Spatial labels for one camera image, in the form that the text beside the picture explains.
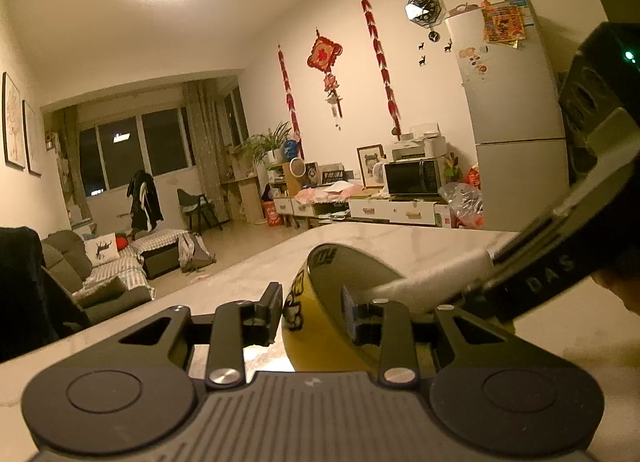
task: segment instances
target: white pillow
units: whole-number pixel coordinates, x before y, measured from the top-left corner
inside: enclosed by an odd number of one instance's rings
[[[118,254],[118,247],[116,246],[116,233],[110,233],[92,240],[87,240],[84,243],[84,252],[94,267],[119,259],[120,255]]]

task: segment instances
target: curtain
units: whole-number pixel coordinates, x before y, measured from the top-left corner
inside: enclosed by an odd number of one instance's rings
[[[84,184],[80,174],[80,132],[78,131],[78,107],[72,105],[53,114],[53,129],[58,131],[63,150],[63,159],[68,161],[71,177],[72,196],[79,206],[82,218],[92,218],[91,210],[84,194]]]
[[[225,165],[225,151],[215,106],[216,80],[188,81],[183,91],[200,185],[218,220],[224,222],[228,214],[220,186],[220,167]]]

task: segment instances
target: floor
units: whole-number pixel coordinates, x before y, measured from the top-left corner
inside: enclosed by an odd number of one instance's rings
[[[231,267],[262,251],[278,245],[303,232],[303,228],[268,227],[267,224],[251,224],[242,221],[230,221],[219,229],[207,229],[202,238],[210,253],[216,256],[216,263],[195,273],[183,273],[176,269],[149,284],[156,289],[156,299],[170,295],[190,283],[201,280]]]

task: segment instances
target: microwave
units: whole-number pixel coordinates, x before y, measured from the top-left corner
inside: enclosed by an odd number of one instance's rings
[[[396,197],[440,198],[444,180],[444,158],[397,161],[385,165],[386,187]]]

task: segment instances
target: ribbed gray surface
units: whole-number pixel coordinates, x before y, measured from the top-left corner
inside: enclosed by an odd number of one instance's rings
[[[43,453],[36,460],[71,459]],[[417,395],[382,389],[363,372],[259,372],[246,388],[211,394],[193,422],[165,444],[117,460],[504,462],[507,459],[477,453],[458,444],[428,418]],[[591,461],[577,453],[549,460]]]

